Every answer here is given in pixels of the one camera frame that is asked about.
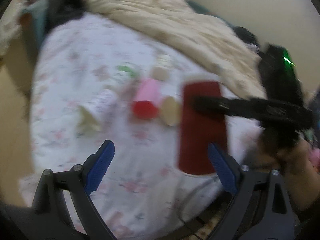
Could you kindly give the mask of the person right hand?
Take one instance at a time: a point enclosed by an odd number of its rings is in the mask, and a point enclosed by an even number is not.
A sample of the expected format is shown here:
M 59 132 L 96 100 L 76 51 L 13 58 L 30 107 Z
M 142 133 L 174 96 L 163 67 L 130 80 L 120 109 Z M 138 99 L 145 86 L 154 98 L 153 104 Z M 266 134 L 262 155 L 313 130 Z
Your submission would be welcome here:
M 290 150 L 277 150 L 271 139 L 260 135 L 257 161 L 282 174 L 287 191 L 300 211 L 319 198 L 319 174 L 309 160 L 309 145 L 305 140 L 300 139 Z

